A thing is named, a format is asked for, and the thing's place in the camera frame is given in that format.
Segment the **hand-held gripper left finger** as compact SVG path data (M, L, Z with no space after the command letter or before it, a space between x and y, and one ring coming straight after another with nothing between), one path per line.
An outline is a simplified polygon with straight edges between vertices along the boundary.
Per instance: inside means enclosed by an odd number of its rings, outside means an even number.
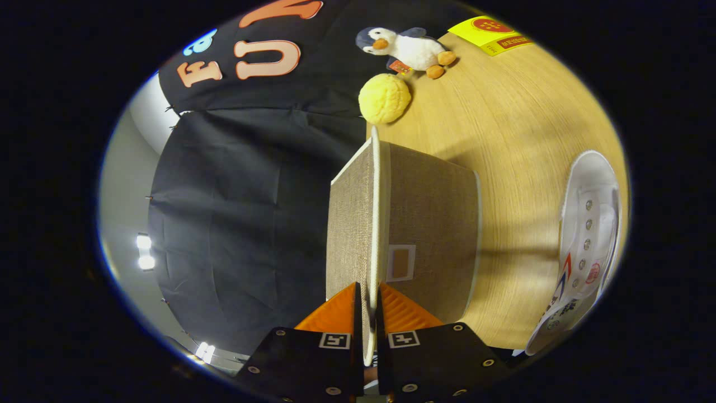
M361 286L351 283L295 327L274 327L235 376L262 402L354 402L364 391Z

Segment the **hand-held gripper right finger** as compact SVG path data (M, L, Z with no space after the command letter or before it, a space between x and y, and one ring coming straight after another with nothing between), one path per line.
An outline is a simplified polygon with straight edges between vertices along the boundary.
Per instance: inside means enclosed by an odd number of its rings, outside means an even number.
M473 399L512 373L468 324L443 324L387 284L374 318L379 393L389 402Z

